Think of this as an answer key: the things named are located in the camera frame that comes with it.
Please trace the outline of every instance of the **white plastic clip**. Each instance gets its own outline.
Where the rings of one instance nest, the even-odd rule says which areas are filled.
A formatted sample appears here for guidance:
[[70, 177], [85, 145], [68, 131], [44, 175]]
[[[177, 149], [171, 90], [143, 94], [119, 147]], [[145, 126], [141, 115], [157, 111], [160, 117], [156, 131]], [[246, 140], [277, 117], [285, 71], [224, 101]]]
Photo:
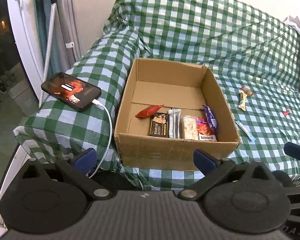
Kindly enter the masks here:
[[74, 42], [66, 43], [66, 48], [67, 49], [74, 48]]

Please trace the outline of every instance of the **green checkered tablecloth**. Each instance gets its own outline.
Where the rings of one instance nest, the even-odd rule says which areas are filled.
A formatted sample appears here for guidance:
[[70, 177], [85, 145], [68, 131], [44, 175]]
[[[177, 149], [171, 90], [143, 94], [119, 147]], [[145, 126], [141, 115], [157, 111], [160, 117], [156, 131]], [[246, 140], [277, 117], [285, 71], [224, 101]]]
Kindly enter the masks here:
[[[270, 170], [283, 170], [300, 181], [300, 161], [283, 152], [288, 141], [300, 144], [300, 44], [293, 28], [236, 0], [117, 0], [103, 37], [68, 71], [102, 89], [100, 102], [113, 124], [137, 57], [209, 66], [234, 118], [256, 138], [250, 142], [240, 131], [243, 143], [230, 157], [237, 163], [261, 158]], [[238, 108], [242, 85], [255, 92], [247, 99], [246, 112]], [[292, 113], [283, 117], [286, 108]], [[77, 113], [48, 97], [14, 133], [42, 162], [89, 147], [97, 147], [100, 160], [109, 122], [95, 106]], [[200, 172], [124, 167], [114, 140], [101, 168], [118, 171], [145, 190], [183, 188], [202, 178]]]

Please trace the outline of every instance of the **door frame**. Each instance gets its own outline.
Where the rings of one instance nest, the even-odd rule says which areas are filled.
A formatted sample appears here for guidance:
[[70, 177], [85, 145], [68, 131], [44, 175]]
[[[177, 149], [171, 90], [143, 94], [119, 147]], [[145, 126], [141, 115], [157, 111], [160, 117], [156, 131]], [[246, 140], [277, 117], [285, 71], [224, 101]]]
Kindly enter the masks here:
[[[1, 185], [0, 185], [0, 200], [3, 194], [6, 192], [7, 188], [9, 187], [10, 183], [19, 172], [20, 168], [23, 164], [30, 159], [30, 156], [27, 152], [18, 145], [16, 151], [11, 157], [10, 163], [2, 177]], [[0, 237], [7, 231], [7, 228], [4, 226], [3, 219], [0, 215]]]
[[22, 65], [37, 98], [40, 98], [43, 60], [36, 26], [34, 0], [7, 0], [13, 36]]
[[[34, 0], [7, 0], [7, 4], [11, 28], [21, 63], [35, 95], [39, 98], [43, 76], [43, 60], [36, 28]], [[27, 152], [18, 145], [2, 178], [0, 200], [15, 175], [29, 158]], [[7, 229], [0, 215], [0, 237], [6, 231]]]

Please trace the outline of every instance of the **blue wrapper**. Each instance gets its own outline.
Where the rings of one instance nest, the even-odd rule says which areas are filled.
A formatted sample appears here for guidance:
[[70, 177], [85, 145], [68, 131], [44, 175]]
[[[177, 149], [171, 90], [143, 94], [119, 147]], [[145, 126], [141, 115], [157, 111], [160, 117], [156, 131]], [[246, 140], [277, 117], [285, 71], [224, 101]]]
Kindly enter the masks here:
[[253, 142], [253, 141], [255, 141], [256, 139], [254, 138], [254, 136], [252, 135], [252, 133], [250, 133], [244, 126], [243, 126], [243, 124], [239, 121], [239, 120], [237, 120], [237, 121], [235, 121], [236, 122], [236, 124], [244, 131], [244, 133], [249, 137], [249, 139]]
[[204, 112], [206, 114], [207, 117], [207, 121], [208, 121], [208, 125], [211, 129], [211, 131], [216, 134], [218, 132], [218, 124], [217, 124], [217, 120], [214, 117], [210, 107], [208, 106], [203, 106]]

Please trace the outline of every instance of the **floor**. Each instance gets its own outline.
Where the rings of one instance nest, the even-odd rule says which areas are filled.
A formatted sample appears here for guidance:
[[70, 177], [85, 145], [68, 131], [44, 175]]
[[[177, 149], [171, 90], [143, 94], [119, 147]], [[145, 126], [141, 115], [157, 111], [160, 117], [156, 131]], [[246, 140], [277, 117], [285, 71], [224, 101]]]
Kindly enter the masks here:
[[[26, 78], [22, 72], [21, 65], [15, 67], [17, 81]], [[17, 103], [10, 97], [9, 93], [0, 93], [0, 183], [16, 149], [18, 143], [14, 137], [13, 129], [19, 125], [23, 112]]]

